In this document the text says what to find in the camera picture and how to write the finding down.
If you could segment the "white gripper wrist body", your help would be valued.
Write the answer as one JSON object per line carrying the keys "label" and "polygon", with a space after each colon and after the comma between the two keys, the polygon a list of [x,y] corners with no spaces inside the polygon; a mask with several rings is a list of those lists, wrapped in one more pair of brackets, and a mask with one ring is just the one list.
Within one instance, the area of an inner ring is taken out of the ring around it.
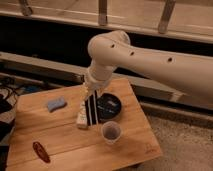
{"label": "white gripper wrist body", "polygon": [[108,86],[110,78],[98,78],[92,75],[90,69],[84,74],[84,86],[86,93],[92,95],[97,90],[102,90]]}

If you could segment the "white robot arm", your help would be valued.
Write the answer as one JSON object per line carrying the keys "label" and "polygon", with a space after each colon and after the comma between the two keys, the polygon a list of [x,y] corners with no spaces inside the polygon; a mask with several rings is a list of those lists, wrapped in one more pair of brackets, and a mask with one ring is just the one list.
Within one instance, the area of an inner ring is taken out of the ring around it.
{"label": "white robot arm", "polygon": [[104,89],[120,67],[213,105],[212,57],[135,47],[121,30],[92,37],[88,54],[92,61],[84,75],[85,99]]}

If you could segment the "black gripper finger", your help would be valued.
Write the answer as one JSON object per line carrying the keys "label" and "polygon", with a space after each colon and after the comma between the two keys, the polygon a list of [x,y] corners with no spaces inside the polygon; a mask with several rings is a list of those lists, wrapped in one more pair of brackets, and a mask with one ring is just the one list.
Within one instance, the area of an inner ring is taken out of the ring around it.
{"label": "black gripper finger", "polygon": [[97,111],[97,104],[96,104],[96,91],[93,93],[93,103],[94,103],[94,114],[95,114],[95,120],[96,120],[96,125],[99,124],[99,118],[98,118],[98,111]]}
{"label": "black gripper finger", "polygon": [[86,112],[87,112],[88,125],[92,126],[93,120],[92,120],[90,96],[88,96],[88,98],[85,100],[85,106],[86,106]]}

